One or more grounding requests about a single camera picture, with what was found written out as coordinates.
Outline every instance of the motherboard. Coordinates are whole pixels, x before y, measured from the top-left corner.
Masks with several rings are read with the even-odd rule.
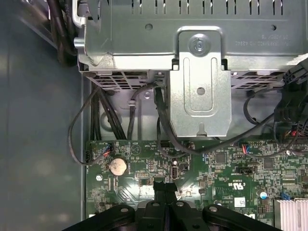
[[[198,149],[220,141],[190,141]],[[271,140],[247,140],[204,155],[167,158],[156,141],[90,141],[87,157],[96,158],[108,145],[109,153],[86,168],[86,216],[117,204],[137,208],[153,200],[153,182],[174,182],[178,200],[191,201],[202,210],[209,204],[225,206],[251,218],[274,225],[275,200],[308,199],[308,154],[280,154],[254,159],[245,154],[268,155],[280,147]],[[297,149],[307,150],[305,142]],[[179,154],[168,141],[168,154]]]

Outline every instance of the red wire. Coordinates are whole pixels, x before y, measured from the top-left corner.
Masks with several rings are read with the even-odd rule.
[[[246,154],[247,153],[246,146],[242,145],[242,148],[243,148],[243,153]]]
[[[108,155],[109,155],[109,153],[110,153],[110,151],[107,151],[106,153],[104,153],[104,154],[103,154],[103,156],[105,156],[105,157],[106,157],[106,156],[108,156]]]

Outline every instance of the gray case wall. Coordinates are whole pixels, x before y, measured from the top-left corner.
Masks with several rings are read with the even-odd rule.
[[[83,79],[0,1],[0,231],[57,231],[81,220],[81,167],[67,129]],[[81,123],[73,142],[80,155]]]

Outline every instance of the usb port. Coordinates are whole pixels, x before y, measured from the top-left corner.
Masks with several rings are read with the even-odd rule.
[[[178,168],[177,167],[171,167],[171,178],[172,179],[178,178]]]

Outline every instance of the heatsink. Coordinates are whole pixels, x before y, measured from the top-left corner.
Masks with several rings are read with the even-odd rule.
[[[308,230],[308,200],[276,200],[275,227],[283,231]]]

